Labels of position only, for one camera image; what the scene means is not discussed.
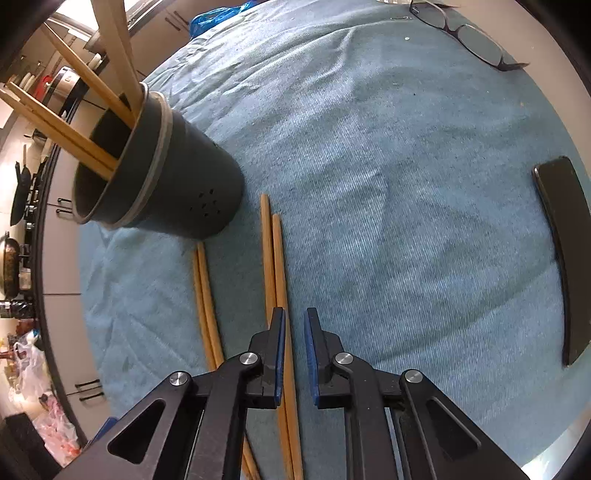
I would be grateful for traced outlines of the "beige kitchen cabinets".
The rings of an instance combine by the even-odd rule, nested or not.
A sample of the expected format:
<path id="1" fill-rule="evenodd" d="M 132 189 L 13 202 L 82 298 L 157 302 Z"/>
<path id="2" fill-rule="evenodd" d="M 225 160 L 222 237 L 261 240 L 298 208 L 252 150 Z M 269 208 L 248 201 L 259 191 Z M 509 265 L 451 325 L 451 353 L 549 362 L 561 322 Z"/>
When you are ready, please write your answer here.
<path id="1" fill-rule="evenodd" d="M 80 444 L 174 371 L 207 369 L 187 239 L 79 226 L 76 162 L 54 148 L 39 216 L 35 302 L 56 396 Z"/>

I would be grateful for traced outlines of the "black utensil holder cup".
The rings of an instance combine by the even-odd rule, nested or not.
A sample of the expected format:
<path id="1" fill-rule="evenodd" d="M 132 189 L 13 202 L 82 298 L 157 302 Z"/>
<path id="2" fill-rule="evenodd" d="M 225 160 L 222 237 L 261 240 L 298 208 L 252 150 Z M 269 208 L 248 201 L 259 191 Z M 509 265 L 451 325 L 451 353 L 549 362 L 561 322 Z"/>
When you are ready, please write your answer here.
<path id="1" fill-rule="evenodd" d="M 106 111 L 90 138 L 117 165 L 108 180 L 78 166 L 72 191 L 78 224 L 204 240 L 235 217 L 245 190 L 238 162 L 161 93 L 145 90 L 134 127 Z"/>

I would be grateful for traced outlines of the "blue terry towel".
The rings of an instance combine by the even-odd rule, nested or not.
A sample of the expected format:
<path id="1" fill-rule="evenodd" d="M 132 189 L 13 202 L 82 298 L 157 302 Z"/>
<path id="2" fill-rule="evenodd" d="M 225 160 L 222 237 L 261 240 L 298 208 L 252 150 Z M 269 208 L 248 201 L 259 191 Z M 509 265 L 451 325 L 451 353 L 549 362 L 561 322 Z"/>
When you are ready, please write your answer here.
<path id="1" fill-rule="evenodd" d="M 270 1 L 147 77 L 238 161 L 245 196 L 205 244 L 224 352 L 266 323 L 259 197 L 283 223 L 304 474 L 346 475 L 344 417 L 311 399 L 304 313 L 346 351 L 425 373 L 517 464 L 590 399 L 590 358 L 562 363 L 563 301 L 532 178 L 567 156 L 559 116 L 407 8 Z"/>

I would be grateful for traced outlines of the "white plastic bag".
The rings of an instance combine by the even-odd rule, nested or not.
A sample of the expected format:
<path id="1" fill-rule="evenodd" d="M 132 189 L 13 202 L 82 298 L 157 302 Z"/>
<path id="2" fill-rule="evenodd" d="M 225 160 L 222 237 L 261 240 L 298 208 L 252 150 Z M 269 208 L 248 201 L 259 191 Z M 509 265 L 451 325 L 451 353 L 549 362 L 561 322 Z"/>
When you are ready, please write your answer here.
<path id="1" fill-rule="evenodd" d="M 11 347 L 16 380 L 9 388 L 9 400 L 28 415 L 45 448 L 65 468 L 81 449 L 75 427 L 54 394 L 45 354 L 37 346 L 39 341 L 40 335 L 29 331 Z"/>

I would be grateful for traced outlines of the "wok with lid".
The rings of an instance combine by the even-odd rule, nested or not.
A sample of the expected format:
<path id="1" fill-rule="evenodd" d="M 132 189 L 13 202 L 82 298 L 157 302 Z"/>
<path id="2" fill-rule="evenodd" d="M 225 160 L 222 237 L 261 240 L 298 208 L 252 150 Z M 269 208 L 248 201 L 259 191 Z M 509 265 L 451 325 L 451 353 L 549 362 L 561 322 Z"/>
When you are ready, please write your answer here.
<path id="1" fill-rule="evenodd" d="M 1 237 L 1 294 L 12 300 L 20 293 L 20 245 L 8 231 Z"/>

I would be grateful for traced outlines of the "black frying pan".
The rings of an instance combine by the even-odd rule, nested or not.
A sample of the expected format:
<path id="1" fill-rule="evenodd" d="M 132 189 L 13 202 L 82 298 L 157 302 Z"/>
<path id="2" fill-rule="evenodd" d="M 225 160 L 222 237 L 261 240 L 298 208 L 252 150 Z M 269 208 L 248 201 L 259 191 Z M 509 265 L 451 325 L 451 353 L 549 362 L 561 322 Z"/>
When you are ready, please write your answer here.
<path id="1" fill-rule="evenodd" d="M 23 146 L 22 162 L 15 163 L 17 187 L 15 190 L 10 216 L 10 225 L 17 225 L 24 216 L 27 198 L 32 183 L 31 171 L 26 165 L 27 146 Z"/>

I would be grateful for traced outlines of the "black smartphone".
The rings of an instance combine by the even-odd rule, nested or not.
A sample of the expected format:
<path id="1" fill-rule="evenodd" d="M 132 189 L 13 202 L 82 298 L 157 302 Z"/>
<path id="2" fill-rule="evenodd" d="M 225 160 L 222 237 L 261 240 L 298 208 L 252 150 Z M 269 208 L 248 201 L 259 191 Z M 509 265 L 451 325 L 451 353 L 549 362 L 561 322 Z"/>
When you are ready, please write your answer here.
<path id="1" fill-rule="evenodd" d="M 571 366 L 590 344 L 590 206 L 569 158 L 538 164 L 532 175 L 559 265 L 565 320 L 563 363 Z"/>

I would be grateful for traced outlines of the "silver rice cooker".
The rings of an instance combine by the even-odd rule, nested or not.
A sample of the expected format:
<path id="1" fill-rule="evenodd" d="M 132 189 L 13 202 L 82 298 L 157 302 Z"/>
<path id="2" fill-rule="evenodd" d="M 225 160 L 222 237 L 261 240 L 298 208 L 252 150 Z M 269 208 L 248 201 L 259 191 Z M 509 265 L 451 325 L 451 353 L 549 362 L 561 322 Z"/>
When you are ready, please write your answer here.
<path id="1" fill-rule="evenodd" d="M 61 115 L 66 101 L 79 80 L 69 66 L 63 66 L 47 86 L 42 103 L 57 115 Z"/>

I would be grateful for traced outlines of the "blue plastic bag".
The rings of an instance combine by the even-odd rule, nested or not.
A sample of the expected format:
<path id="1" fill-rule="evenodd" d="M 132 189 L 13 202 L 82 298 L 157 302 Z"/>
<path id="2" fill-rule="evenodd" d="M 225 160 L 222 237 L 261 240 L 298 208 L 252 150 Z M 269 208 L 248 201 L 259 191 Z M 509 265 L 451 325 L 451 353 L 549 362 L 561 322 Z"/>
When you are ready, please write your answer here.
<path id="1" fill-rule="evenodd" d="M 221 24 L 222 22 L 235 17 L 236 15 L 252 9 L 260 4 L 260 1 L 250 0 L 242 5 L 231 7 L 217 7 L 195 16 L 189 23 L 189 36 L 191 39 L 197 38 L 206 31 Z"/>

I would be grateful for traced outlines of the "black eyeglasses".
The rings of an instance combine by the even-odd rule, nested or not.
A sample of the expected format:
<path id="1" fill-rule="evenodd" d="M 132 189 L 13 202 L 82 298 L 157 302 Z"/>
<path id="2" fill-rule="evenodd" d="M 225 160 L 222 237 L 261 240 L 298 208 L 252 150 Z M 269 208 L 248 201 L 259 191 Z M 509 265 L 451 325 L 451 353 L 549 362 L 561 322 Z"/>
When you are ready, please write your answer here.
<path id="1" fill-rule="evenodd" d="M 507 60 L 505 49 L 477 26 L 453 19 L 453 6 L 434 1 L 411 1 L 409 10 L 420 21 L 456 39 L 468 52 L 501 72 L 522 70 L 528 63 Z"/>

